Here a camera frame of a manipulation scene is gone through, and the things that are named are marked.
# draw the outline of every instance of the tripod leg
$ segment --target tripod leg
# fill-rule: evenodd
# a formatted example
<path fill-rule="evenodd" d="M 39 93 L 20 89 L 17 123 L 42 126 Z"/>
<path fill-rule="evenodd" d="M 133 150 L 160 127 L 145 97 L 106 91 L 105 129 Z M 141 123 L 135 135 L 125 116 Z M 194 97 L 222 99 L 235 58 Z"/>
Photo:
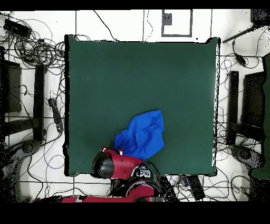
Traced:
<path fill-rule="evenodd" d="M 236 38 L 238 38 L 238 37 L 240 37 L 240 36 L 242 36 L 242 35 L 244 35 L 244 34 L 246 34 L 248 32 L 254 31 L 255 29 L 257 29 L 257 28 L 253 25 L 251 28 L 248 28 L 247 30 L 244 30 L 244 31 L 242 31 L 242 32 L 240 32 L 240 33 L 238 33 L 238 34 L 236 34 L 236 35 L 222 41 L 222 43 L 227 43 L 227 42 L 229 42 L 231 40 L 234 40 L 234 39 L 236 39 Z"/>

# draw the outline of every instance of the red robot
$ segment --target red robot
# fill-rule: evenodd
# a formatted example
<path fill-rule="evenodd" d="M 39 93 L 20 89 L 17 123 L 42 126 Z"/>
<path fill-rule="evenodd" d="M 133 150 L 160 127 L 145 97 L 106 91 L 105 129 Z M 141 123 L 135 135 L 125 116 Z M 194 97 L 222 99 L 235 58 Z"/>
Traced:
<path fill-rule="evenodd" d="M 148 164 L 139 158 L 124 156 L 122 150 L 114 147 L 101 149 L 92 162 L 92 170 L 93 177 L 112 180 L 111 193 L 106 197 L 54 196 L 33 202 L 151 202 L 163 196 L 162 187 Z"/>

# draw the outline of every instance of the blue cloth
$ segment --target blue cloth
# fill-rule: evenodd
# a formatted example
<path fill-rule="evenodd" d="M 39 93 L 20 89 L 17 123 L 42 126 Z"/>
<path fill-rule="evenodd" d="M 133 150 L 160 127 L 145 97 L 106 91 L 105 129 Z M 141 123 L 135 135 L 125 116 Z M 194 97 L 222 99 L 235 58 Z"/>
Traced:
<path fill-rule="evenodd" d="M 123 155 L 145 160 L 164 147 L 163 117 L 160 110 L 133 117 L 126 130 L 114 137 L 113 146 L 123 150 Z"/>

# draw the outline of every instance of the green table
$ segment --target green table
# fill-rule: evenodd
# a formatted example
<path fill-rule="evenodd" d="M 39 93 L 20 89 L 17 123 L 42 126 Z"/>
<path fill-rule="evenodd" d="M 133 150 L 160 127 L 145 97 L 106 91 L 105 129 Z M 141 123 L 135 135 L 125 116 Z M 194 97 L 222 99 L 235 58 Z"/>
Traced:
<path fill-rule="evenodd" d="M 102 146 L 138 114 L 160 109 L 162 174 L 213 173 L 216 54 L 208 43 L 78 41 L 65 36 L 68 175 L 91 173 Z"/>

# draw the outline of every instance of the cable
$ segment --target cable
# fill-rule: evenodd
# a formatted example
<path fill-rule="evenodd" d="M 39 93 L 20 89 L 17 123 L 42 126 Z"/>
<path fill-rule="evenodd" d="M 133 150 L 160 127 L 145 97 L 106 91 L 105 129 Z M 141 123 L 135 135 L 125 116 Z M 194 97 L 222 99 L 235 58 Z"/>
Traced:
<path fill-rule="evenodd" d="M 235 194 L 234 194 L 233 180 L 234 180 L 235 178 L 238 178 L 238 177 L 244 178 L 244 179 L 246 179 L 247 181 L 250 182 L 250 180 L 249 180 L 247 177 L 242 176 L 242 175 L 237 175 L 237 176 L 235 176 L 235 177 L 233 177 L 233 178 L 231 179 L 231 181 L 230 181 L 230 189 L 231 189 L 232 194 L 233 194 L 233 197 L 234 197 L 234 199 L 235 199 L 236 201 L 238 201 L 238 200 L 236 199 Z M 244 193 L 243 191 L 240 191 L 240 190 L 239 190 L 239 192 L 242 192 L 243 194 L 245 194 L 245 195 L 248 196 L 248 194 L 247 194 L 246 192 Z"/>
<path fill-rule="evenodd" d="M 146 38 L 146 40 L 149 38 L 149 37 L 151 37 L 151 35 L 152 35 L 152 32 L 153 32 L 153 26 L 149 23 L 149 21 L 148 21 L 148 14 L 149 14 L 149 11 L 150 10 L 148 10 L 148 13 L 147 13 L 147 17 L 146 17 L 146 20 L 147 20 L 147 22 L 148 22 L 148 24 L 151 26 L 151 28 L 152 28 L 152 31 L 151 31 L 151 33 L 150 33 L 150 35 Z"/>
<path fill-rule="evenodd" d="M 28 167 L 27 167 L 27 172 L 28 172 L 28 174 L 29 174 L 30 177 L 32 177 L 33 179 L 39 181 L 39 182 L 42 184 L 42 187 L 41 187 L 40 191 L 39 191 L 38 194 L 36 195 L 36 199 L 37 199 L 38 195 L 41 193 L 41 191 L 42 191 L 42 189 L 43 189 L 43 182 L 41 182 L 39 179 L 33 177 L 33 176 L 31 175 L 31 173 L 29 172 L 29 167 L 30 167 L 31 161 L 32 161 L 32 155 L 30 156 L 30 162 L 29 162 L 29 165 L 28 165 Z"/>
<path fill-rule="evenodd" d="M 104 23 L 104 21 L 103 21 L 102 18 L 99 16 L 99 14 L 98 14 L 95 10 L 93 10 L 93 11 L 94 11 L 95 14 L 98 16 L 98 18 L 100 19 L 100 21 L 104 24 L 104 26 L 106 26 L 106 28 L 109 30 L 109 32 L 110 32 L 110 34 L 111 34 L 111 37 L 112 37 L 115 41 L 119 41 L 119 40 L 117 40 L 116 38 L 114 38 L 114 37 L 112 36 L 111 30 L 107 27 L 107 25 Z"/>

